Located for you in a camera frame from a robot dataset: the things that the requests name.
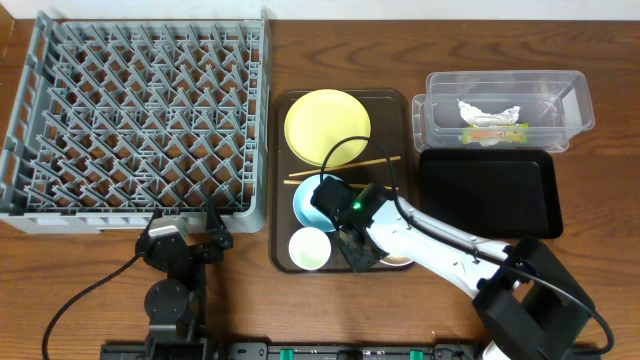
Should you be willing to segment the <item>pink white bowl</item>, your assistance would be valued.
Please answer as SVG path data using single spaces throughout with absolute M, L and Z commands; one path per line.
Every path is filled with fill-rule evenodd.
M 412 263 L 412 260 L 404 256 L 387 255 L 380 262 L 387 266 L 402 267 Z

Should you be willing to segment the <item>small pale green cup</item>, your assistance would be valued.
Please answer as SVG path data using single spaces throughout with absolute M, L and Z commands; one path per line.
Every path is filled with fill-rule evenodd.
M 329 260 L 331 242 L 323 231 L 304 227 L 291 236 L 288 252 L 295 265 L 307 271 L 315 271 Z

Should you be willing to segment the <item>light blue bowl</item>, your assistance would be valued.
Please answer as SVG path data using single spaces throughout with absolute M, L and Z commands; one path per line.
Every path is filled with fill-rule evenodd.
M 334 225 L 327 216 L 311 205 L 314 190 L 320 183 L 320 175 L 312 175 L 296 188 L 293 196 L 293 211 L 304 227 L 313 227 L 329 233 L 335 230 Z

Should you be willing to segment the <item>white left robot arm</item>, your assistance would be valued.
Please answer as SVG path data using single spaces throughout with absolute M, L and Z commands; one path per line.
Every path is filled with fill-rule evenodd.
M 205 266 L 222 261 L 233 238 L 213 201 L 206 203 L 205 233 L 206 242 L 189 245 L 186 221 L 157 209 L 136 241 L 136 254 L 167 275 L 145 296 L 149 334 L 144 359 L 218 359 L 224 354 L 224 347 L 208 336 Z

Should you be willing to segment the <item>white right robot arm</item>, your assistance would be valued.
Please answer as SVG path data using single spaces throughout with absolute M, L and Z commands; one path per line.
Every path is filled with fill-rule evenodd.
M 491 342 L 482 359 L 598 359 L 577 344 L 595 305 L 541 241 L 477 237 L 421 213 L 376 184 L 360 193 L 325 177 L 311 205 L 329 218 L 343 256 L 363 271 L 386 255 L 406 257 L 472 300 Z

